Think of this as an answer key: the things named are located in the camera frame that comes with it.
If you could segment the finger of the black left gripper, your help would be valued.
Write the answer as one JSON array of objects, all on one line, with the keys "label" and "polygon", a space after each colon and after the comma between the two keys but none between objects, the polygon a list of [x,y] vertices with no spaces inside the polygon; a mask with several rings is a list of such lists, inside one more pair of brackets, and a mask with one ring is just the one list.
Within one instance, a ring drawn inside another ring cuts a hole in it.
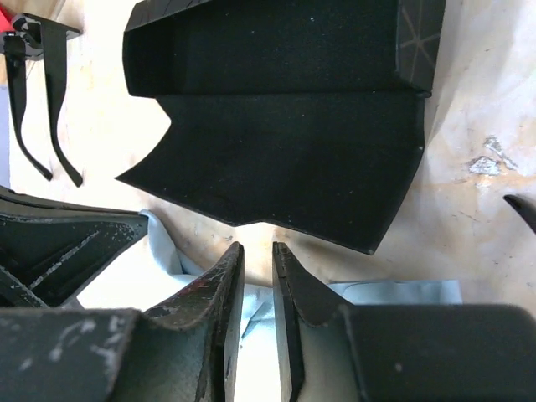
[{"label": "finger of the black left gripper", "polygon": [[1,189],[2,307],[64,307],[147,234],[137,212]]}]

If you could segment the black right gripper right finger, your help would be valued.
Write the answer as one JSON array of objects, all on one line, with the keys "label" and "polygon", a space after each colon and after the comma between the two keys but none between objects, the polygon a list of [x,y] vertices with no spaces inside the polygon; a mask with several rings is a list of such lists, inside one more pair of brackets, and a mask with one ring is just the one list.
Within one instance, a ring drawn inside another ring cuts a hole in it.
[{"label": "black right gripper right finger", "polygon": [[272,248],[285,401],[532,401],[535,321],[510,305],[354,306]]}]

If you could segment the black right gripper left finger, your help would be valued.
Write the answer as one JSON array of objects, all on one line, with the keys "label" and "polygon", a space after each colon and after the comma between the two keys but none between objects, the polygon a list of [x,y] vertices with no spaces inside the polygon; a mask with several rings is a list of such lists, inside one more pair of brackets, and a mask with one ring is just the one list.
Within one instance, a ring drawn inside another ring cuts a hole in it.
[{"label": "black right gripper left finger", "polygon": [[231,401],[244,249],[145,312],[4,308],[4,401]]}]

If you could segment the light blue cleaning cloth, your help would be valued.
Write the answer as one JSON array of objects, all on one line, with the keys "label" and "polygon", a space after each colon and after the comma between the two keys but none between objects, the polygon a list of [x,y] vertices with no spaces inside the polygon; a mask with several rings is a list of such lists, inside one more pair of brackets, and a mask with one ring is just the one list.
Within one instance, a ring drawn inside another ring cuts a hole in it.
[{"label": "light blue cleaning cloth", "polygon": [[[161,220],[144,209],[148,220],[146,248],[141,256],[121,257],[79,295],[86,308],[135,308],[146,311],[183,289],[202,269],[176,247]],[[339,282],[330,289],[355,305],[460,304],[458,281]],[[245,285],[240,319],[237,401],[281,398],[276,358],[273,290]]]}]

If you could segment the black glasses case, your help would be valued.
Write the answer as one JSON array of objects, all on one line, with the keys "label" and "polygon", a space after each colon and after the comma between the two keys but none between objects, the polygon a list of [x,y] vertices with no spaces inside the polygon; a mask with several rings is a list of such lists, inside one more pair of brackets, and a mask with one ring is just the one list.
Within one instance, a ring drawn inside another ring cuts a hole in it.
[{"label": "black glasses case", "polygon": [[119,176],[231,226],[373,254],[425,147],[442,1],[142,1],[130,95],[169,117]]}]

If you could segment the tortoiseshell brown sunglasses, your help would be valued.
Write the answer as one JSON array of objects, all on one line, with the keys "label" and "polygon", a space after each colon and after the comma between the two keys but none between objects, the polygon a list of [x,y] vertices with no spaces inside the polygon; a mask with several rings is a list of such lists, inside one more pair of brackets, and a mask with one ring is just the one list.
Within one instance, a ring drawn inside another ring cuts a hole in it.
[{"label": "tortoiseshell brown sunglasses", "polygon": [[503,199],[519,214],[527,226],[536,233],[536,208],[527,199],[518,195],[507,194]]}]

